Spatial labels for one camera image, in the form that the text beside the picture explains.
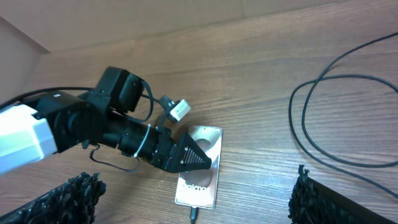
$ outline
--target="coiled black cable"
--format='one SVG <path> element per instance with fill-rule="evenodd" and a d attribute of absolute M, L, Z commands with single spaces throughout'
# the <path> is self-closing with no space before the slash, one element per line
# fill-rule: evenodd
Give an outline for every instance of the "coiled black cable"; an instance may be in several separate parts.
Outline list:
<path fill-rule="evenodd" d="M 361 163 L 356 163 L 356 162 L 350 162 L 350 161 L 346 161 L 346 160 L 337 158 L 337 157 L 335 157 L 335 156 L 333 156 L 333 155 L 327 153 L 326 151 L 324 151 L 323 149 L 321 149 L 319 146 L 317 146 L 317 145 L 314 143 L 314 141 L 312 141 L 312 139 L 311 139 L 311 137 L 309 136 L 309 134 L 307 133 L 307 129 L 306 129 L 306 127 L 305 127 L 305 113 L 306 113 L 306 111 L 307 111 L 308 102 L 310 101 L 310 97 L 311 97 L 311 94 L 312 94 L 313 90 L 315 89 L 316 85 L 317 85 L 320 81 L 330 80 L 330 79 L 336 79 L 336 78 L 365 78 L 365 79 L 369 79 L 369 80 L 374 80 L 374 81 L 377 81 L 377 82 L 381 82 L 381 83 L 383 83 L 383 84 L 385 84 L 385 85 L 391 87 L 392 89 L 394 89 L 394 90 L 398 93 L 398 87 L 396 87 L 394 84 L 392 84 L 392 83 L 390 83 L 390 82 L 388 82 L 388 81 L 386 81 L 386 80 L 383 80 L 383 79 L 381 79 L 381 78 L 373 77 L 373 76 L 370 76 L 370 75 L 348 74 L 348 75 L 333 75 L 333 76 L 330 76 L 330 77 L 324 77 L 324 76 L 329 72 L 330 68 L 331 68 L 337 61 L 339 61 L 339 60 L 342 59 L 343 57 L 347 56 L 348 54 L 350 54 L 350 53 L 352 53 L 352 52 L 354 52 L 354 51 L 356 51 L 356 50 L 359 50 L 359 49 L 361 49 L 361 48 L 363 48 L 363 47 L 366 47 L 366 46 L 368 46 L 368 45 L 371 45 L 371 44 L 373 44 L 373 43 L 376 43 L 376 42 L 379 42 L 379 41 L 381 41 L 381 40 L 385 40 L 385 39 L 388 39 L 388 38 L 391 38 L 391 37 L 394 37 L 394 36 L 397 36 L 397 35 L 398 35 L 398 32 L 395 32 L 395 33 L 390 34 L 390 35 L 387 35 L 387 36 L 385 36 L 385 37 L 381 37 L 381 38 L 378 38 L 378 39 L 376 39 L 376 40 L 372 40 L 372 41 L 370 41 L 370 42 L 368 42 L 368 43 L 366 43 L 366 44 L 360 45 L 359 47 L 356 47 L 356 48 L 354 48 L 354 49 L 352 49 L 352 50 L 349 50 L 349 51 L 347 51 L 346 53 L 340 55 L 339 57 L 337 57 L 336 59 L 334 59 L 334 61 L 332 61 L 332 63 L 330 63 L 330 64 L 321 72 L 321 74 L 319 75 L 319 77 L 318 77 L 316 80 L 308 81 L 308 82 L 305 82 L 305 83 L 299 85 L 299 86 L 293 91 L 293 93 L 292 93 L 291 96 L 290 96 L 290 100 L 289 100 L 289 125 L 290 125 L 290 129 L 292 130 L 293 137 L 294 137 L 294 139 L 296 140 L 297 144 L 299 144 L 299 146 L 303 149 L 303 151 L 304 151 L 307 155 L 309 155 L 312 159 L 316 160 L 317 162 L 319 162 L 319 163 L 321 163 L 321 164 L 323 164 L 323 165 L 325 165 L 325 166 L 327 166 L 327 167 L 329 167 L 329 168 L 331 168 L 331 169 L 337 170 L 337 171 L 342 172 L 342 173 L 344 173 L 344 174 L 348 174 L 348 175 L 350 175 L 350 176 L 352 176 L 352 177 L 359 178 L 359 179 L 361 179 L 361 180 L 363 180 L 363 181 L 365 181 L 365 182 L 367 182 L 367 183 L 373 184 L 374 186 L 380 188 L 381 190 L 383 190 L 383 191 L 385 191 L 385 192 L 391 194 L 391 195 L 392 195 L 393 197 L 395 197 L 395 198 L 398 198 L 398 194 L 396 194 L 396 193 L 394 193 L 393 191 L 389 190 L 388 188 L 382 186 L 381 184 L 378 184 L 378 183 L 376 183 L 376 182 L 374 182 L 374 181 L 372 181 L 372 180 L 370 180 L 370 179 L 368 179 L 368 178 L 365 178 L 365 177 L 363 177 L 363 176 L 361 176 L 361 175 L 354 174 L 354 173 L 352 173 L 352 172 L 348 172 L 348 171 L 346 171 L 346 170 L 340 169 L 340 168 L 335 167 L 335 166 L 333 166 L 333 165 L 331 165 L 331 164 L 328 164 L 328 163 L 326 163 L 326 162 L 323 162 L 322 160 L 318 159 L 318 158 L 315 157 L 313 154 L 311 154 L 311 153 L 303 146 L 303 144 L 300 142 L 300 140 L 298 139 L 298 137 L 297 137 L 297 135 L 296 135 L 296 132 L 295 132 L 295 129 L 294 129 L 294 126 L 293 126 L 293 121 L 292 121 L 292 102 L 293 102 L 293 97 L 294 97 L 295 93 L 296 93 L 301 87 L 313 83 L 313 85 L 312 85 L 310 91 L 308 92 L 307 99 L 305 100 L 304 107 L 303 107 L 303 113 L 302 113 L 302 129 L 303 129 L 303 132 L 304 132 L 305 137 L 308 139 L 308 141 L 310 142 L 310 144 L 311 144 L 315 149 L 317 149 L 318 151 L 320 151 L 322 154 L 328 156 L 329 158 L 331 158 L 331 159 L 333 159 L 333 160 L 336 160 L 336 161 L 338 161 L 338 162 L 341 162 L 341 163 L 344 163 L 344 164 L 348 164 L 348 165 L 351 165 L 351 166 L 367 167 L 367 168 L 383 168 L 383 167 L 392 167 L 392 166 L 398 165 L 398 161 L 397 161 L 397 162 L 391 162 L 391 163 L 388 163 L 388 164 L 372 165 L 372 164 L 361 164 Z"/>

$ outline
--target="wood grain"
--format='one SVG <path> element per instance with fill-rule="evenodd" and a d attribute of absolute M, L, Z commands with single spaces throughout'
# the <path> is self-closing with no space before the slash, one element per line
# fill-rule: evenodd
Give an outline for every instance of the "wood grain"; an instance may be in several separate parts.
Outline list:
<path fill-rule="evenodd" d="M 170 126 L 175 136 L 191 124 L 224 129 L 216 208 L 201 210 L 197 223 L 290 223 L 287 203 L 299 164 L 305 164 L 316 181 L 398 222 L 398 200 L 311 160 L 293 140 L 287 117 L 289 96 L 297 85 L 316 78 L 339 54 L 396 32 L 397 19 L 397 1 L 352 1 L 44 55 L 25 90 L 94 86 L 113 65 L 141 76 L 156 97 L 186 98 L 193 110 L 182 124 Z M 393 38 L 355 52 L 330 73 L 365 73 L 396 84 L 397 44 Z M 307 91 L 300 90 L 293 105 L 301 139 Z M 134 116 L 144 117 L 148 107 L 141 100 Z M 338 157 L 372 164 L 397 161 L 397 110 L 396 93 L 379 83 L 325 81 L 310 100 L 307 129 L 314 141 Z M 395 167 L 349 167 L 310 150 L 398 192 Z M 101 172 L 107 183 L 97 223 L 189 222 L 189 208 L 174 203 L 177 174 L 149 164 L 127 174 L 91 162 L 88 154 L 75 147 L 2 176 L 0 213 L 86 171 Z M 135 166 L 117 149 L 104 147 L 96 156 Z"/>

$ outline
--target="white plastic casing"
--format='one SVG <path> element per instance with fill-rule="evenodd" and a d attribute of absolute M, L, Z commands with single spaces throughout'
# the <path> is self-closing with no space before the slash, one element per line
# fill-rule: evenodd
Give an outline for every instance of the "white plastic casing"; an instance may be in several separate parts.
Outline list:
<path fill-rule="evenodd" d="M 0 175 L 57 151 L 46 119 L 35 119 L 37 111 L 26 105 L 0 112 Z"/>

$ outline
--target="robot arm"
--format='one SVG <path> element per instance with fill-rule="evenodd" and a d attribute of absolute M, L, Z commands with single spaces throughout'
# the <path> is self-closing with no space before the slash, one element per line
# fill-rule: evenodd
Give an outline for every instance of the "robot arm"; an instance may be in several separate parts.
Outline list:
<path fill-rule="evenodd" d="M 80 96 L 52 91 L 6 108 L 0 112 L 0 174 L 80 143 L 84 149 L 90 144 L 118 148 L 171 173 L 209 169 L 211 159 L 187 133 L 175 142 L 163 127 L 166 118 L 179 121 L 189 111 L 186 101 L 160 99 L 165 114 L 155 128 L 126 114 L 135 110 L 145 87 L 127 70 L 108 67 L 97 86 Z"/>

